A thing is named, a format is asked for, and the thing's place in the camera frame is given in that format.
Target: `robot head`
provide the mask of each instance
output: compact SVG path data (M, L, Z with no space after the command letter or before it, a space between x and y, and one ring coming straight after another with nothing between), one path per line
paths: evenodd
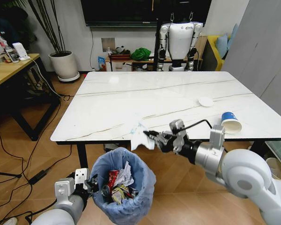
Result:
M189 0L174 1L174 23L188 23L190 21L191 4Z

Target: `white wall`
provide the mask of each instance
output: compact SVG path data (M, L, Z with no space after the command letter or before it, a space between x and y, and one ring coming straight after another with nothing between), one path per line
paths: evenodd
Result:
M231 33L234 24L241 21L248 1L212 0L203 34ZM92 38L89 27L85 26L80 0L55 0L55 2L66 49L74 52L79 71L89 71ZM53 71L47 57L53 52L53 48L30 6L28 5L25 10L30 16L30 23L38 38L38 41L31 45L31 51L41 53L46 69ZM102 52L101 38L115 38L116 46L124 45L131 52L140 47L154 51L155 28L92 28L92 30L94 35L92 67L98 68L98 56L105 56L105 53Z

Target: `marble tabletop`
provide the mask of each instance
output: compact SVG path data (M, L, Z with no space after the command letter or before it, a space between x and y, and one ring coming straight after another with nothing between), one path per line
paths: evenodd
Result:
M209 97L212 107L198 98ZM186 126L207 119L221 123L230 111L242 123L228 140L281 139L281 116L227 72L90 72L61 118L55 142L130 140L141 122L151 130L169 130L182 119ZM202 123L187 130L190 139L209 139Z

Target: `potted plant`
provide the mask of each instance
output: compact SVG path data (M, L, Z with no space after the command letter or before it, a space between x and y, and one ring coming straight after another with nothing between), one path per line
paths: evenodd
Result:
M50 6L53 11L53 21L56 23L55 25L57 26L57 31L54 30L54 26L52 25L44 0L36 0L36 3L33 3L32 0L28 0L28 3L55 50L55 52L49 54L49 58L56 74L58 75L58 79L63 82L78 79L80 74L77 72L74 55L71 51L67 51L65 48L64 38L57 19L55 1L50 0Z

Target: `green bag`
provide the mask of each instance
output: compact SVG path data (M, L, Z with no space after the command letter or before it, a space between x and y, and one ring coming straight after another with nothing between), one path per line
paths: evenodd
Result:
M141 60L147 60L149 59L149 55L151 54L151 51L147 48L139 48L136 49L135 52L132 53L131 59L141 61Z

